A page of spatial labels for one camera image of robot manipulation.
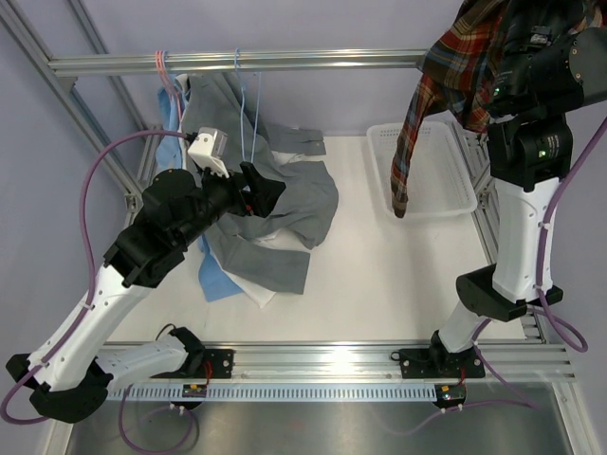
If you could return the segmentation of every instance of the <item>metal floor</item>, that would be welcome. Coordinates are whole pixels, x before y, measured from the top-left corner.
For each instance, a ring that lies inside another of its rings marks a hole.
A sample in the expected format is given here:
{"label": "metal floor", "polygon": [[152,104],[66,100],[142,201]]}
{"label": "metal floor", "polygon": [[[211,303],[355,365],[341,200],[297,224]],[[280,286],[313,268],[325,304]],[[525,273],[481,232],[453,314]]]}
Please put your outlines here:
{"label": "metal floor", "polygon": [[[523,388],[540,410],[487,406],[440,416],[413,436],[436,407],[430,403],[207,403],[194,411],[196,432],[177,453],[204,455],[561,455],[573,453],[554,393],[548,387]],[[511,398],[498,385],[469,386],[469,401]],[[125,427],[159,403],[128,403]],[[118,435],[117,402],[106,402],[76,425],[68,455],[136,453]],[[186,417],[158,414],[128,434],[149,450],[169,448],[181,439]]]}

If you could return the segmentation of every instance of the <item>white basket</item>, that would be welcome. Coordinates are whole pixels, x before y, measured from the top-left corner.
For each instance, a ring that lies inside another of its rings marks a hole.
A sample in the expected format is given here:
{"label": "white basket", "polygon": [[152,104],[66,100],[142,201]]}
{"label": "white basket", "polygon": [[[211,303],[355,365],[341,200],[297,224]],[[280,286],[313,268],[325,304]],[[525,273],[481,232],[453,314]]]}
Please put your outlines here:
{"label": "white basket", "polygon": [[[377,191],[386,214],[396,219],[392,210],[390,174],[396,140],[402,124],[372,126],[367,131],[373,156]],[[471,213],[476,196],[469,173],[449,125],[425,121],[415,143],[407,184],[409,203],[405,220],[439,218]]]}

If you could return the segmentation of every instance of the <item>vertical metal post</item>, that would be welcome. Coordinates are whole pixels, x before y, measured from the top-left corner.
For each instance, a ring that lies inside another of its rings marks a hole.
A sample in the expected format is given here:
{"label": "vertical metal post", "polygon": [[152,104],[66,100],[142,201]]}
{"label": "vertical metal post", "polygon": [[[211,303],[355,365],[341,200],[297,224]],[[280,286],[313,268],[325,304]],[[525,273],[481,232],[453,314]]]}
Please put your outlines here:
{"label": "vertical metal post", "polygon": [[[95,27],[95,23],[93,22],[88,10],[83,5],[81,0],[66,0],[67,5],[69,6],[70,11],[74,15],[74,19],[76,20],[78,26],[80,27],[81,32],[84,35],[84,38],[90,45],[90,47],[97,54],[107,54],[107,47],[103,43],[101,39],[101,35],[97,31]],[[143,116],[140,111],[137,109],[135,102],[131,98],[122,78],[118,76],[110,76],[107,78],[112,86],[112,89],[118,96],[122,107],[129,113],[131,120],[135,123],[135,126],[139,130],[147,129],[145,125],[145,121],[143,120]]]}
{"label": "vertical metal post", "polygon": [[[101,139],[88,123],[72,96],[65,92],[61,82],[49,68],[50,51],[14,0],[0,0],[0,22],[36,68],[78,130],[98,153],[101,152],[105,147]],[[141,196],[141,185],[124,167],[115,153],[108,155],[103,163],[126,194]]]}

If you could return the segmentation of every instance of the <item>aluminum frame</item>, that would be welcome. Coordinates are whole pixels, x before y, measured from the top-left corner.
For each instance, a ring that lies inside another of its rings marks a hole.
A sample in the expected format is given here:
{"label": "aluminum frame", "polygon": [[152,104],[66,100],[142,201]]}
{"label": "aluminum frame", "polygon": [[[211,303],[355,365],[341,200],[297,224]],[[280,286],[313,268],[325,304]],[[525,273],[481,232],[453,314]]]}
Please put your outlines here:
{"label": "aluminum frame", "polygon": [[[69,0],[75,14],[81,19],[81,27],[89,42],[97,51],[104,50],[101,37],[86,11],[77,0]],[[99,128],[91,126],[91,119],[83,114],[82,100],[65,91],[60,78],[79,76],[118,76],[123,74],[150,74],[156,71],[154,55],[111,56],[93,55],[71,58],[53,58],[50,51],[19,10],[14,0],[0,0],[0,22],[14,41],[24,51],[34,68],[41,75],[52,93],[69,114],[75,126],[95,150],[103,148],[104,137]],[[355,69],[355,68],[405,68],[417,67],[424,50],[366,50],[338,49],[312,51],[258,51],[242,52],[239,57],[242,71],[274,71],[302,69]],[[210,72],[233,69],[233,53],[173,53],[167,59],[170,72]],[[128,104],[130,96],[121,82],[113,84],[121,99]],[[136,110],[130,109],[136,124]],[[139,197],[141,188],[148,182],[154,170],[153,153],[158,139],[145,142],[138,176],[132,176],[115,155],[105,159],[105,165],[125,194]],[[478,171],[481,162],[468,162],[469,170]],[[477,194],[488,188],[490,177],[487,166],[474,176]],[[130,210],[125,223],[132,222],[135,210]],[[491,210],[481,209],[474,215],[480,238],[487,257],[492,259],[496,251],[496,228],[499,220],[490,217]],[[598,443],[579,400],[576,378],[564,347],[545,344],[545,339],[534,326],[532,318],[523,320],[527,340],[486,342],[483,350],[487,360],[513,382],[550,382],[559,400],[561,416],[575,453],[598,453]],[[268,343],[233,344],[207,343],[210,347],[230,347],[235,350],[234,378],[227,381],[234,387],[249,383],[393,383],[407,382],[400,378],[399,369],[389,354],[403,346],[415,346],[415,341],[385,343]],[[129,345],[108,343],[104,350],[125,349]],[[489,375],[483,381],[495,381]],[[43,441],[43,453],[63,454],[72,426],[53,422]]]}

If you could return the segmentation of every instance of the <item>perforated white strip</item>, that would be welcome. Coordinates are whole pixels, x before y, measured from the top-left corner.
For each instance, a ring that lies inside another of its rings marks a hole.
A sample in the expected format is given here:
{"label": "perforated white strip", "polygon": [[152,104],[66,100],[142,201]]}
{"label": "perforated white strip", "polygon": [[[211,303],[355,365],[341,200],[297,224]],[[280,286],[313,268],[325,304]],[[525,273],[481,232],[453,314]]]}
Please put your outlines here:
{"label": "perforated white strip", "polygon": [[[211,384],[198,396],[184,394],[184,384],[136,384],[127,401],[240,402],[433,402],[432,384]],[[122,399],[123,390],[108,395]]]}

